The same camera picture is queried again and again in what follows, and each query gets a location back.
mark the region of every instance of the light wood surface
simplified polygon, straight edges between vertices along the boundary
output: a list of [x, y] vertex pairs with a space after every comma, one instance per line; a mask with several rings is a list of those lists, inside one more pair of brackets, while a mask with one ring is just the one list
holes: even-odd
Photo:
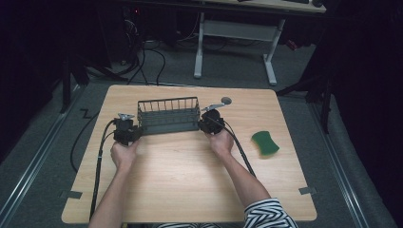
[[[106, 94], [71, 189], [83, 195], [67, 200], [62, 220], [88, 222], [101, 137], [106, 124], [117, 118], [118, 112], [137, 117], [138, 101], [191, 96], [198, 97], [201, 108], [230, 97], [232, 104], [221, 107], [219, 112], [234, 129], [258, 179], [295, 220], [317, 217], [311, 196], [298, 191], [307, 184], [273, 90], [113, 85]], [[280, 148], [270, 158], [262, 158], [251, 141], [252, 135], [261, 130], [269, 131]], [[104, 146], [98, 202], [115, 173], [109, 153], [112, 138]], [[235, 145], [232, 153], [244, 165]], [[243, 208], [232, 181], [201, 131], [144, 136], [138, 155], [130, 178], [124, 221], [243, 221]]]
[[277, 10], [294, 10], [302, 12], [319, 12], [319, 13], [324, 13], [326, 11], [326, 8], [324, 6], [321, 6], [320, 8], [315, 7], [312, 4], [312, 0], [309, 1], [309, 4], [289, 2], [283, 0], [252, 0], [244, 2], [239, 2], [238, 0], [203, 0], [203, 1], [221, 3], [221, 4], [239, 5], [239, 6], [277, 9]]

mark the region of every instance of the black wire rack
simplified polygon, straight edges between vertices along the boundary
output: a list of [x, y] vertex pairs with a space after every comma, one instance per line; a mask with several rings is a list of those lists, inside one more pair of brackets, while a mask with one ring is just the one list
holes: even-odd
[[144, 135], [199, 130], [197, 97], [138, 101], [137, 119]]

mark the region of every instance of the person's left arm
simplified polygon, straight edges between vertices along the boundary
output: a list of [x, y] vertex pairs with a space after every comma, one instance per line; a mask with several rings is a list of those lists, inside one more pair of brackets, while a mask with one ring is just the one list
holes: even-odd
[[130, 146], [118, 142], [111, 148], [111, 157], [116, 164], [115, 176], [96, 208], [88, 227], [120, 227], [125, 208], [125, 195], [128, 177], [136, 161], [136, 148], [139, 141]]

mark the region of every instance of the green sponge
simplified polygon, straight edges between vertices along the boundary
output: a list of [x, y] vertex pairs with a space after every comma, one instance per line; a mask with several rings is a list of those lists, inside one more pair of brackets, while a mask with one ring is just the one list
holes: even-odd
[[252, 141], [258, 146], [262, 156], [269, 156], [278, 152], [279, 147], [273, 142], [268, 131], [260, 131], [252, 136]]

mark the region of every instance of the black and white striped clothing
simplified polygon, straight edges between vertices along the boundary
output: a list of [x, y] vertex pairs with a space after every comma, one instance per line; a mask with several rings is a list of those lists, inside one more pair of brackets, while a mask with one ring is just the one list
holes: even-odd
[[[277, 198], [252, 203], [245, 209], [243, 228], [296, 228], [297, 224], [282, 209]], [[216, 223], [165, 223], [157, 228], [221, 228]]]

